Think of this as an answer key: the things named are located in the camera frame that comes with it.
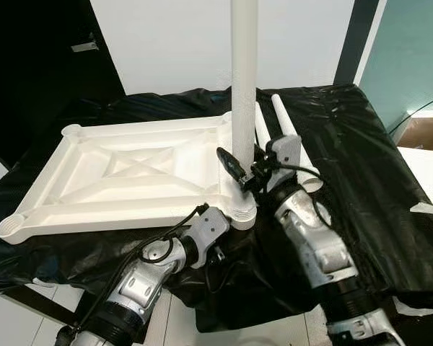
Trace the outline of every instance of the black tarp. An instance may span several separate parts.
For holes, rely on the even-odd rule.
[[[376,293],[433,304],[433,215],[411,213],[429,203],[378,116],[356,86],[258,90],[271,137],[281,135],[271,95],[281,95],[313,164],[333,184],[352,227],[341,234]],[[138,94],[102,106],[79,100],[68,107],[0,180],[0,220],[14,212],[71,123],[106,125],[221,115],[230,90]],[[323,189],[316,198],[323,200]],[[12,246],[0,240],[0,292],[33,278],[70,283],[97,293],[120,259],[157,230],[34,236]],[[196,308],[202,330],[240,328],[309,311],[316,305],[285,235],[262,212],[255,227],[230,231],[218,245],[227,260],[184,270],[167,287]],[[227,275],[226,285],[210,293]]]

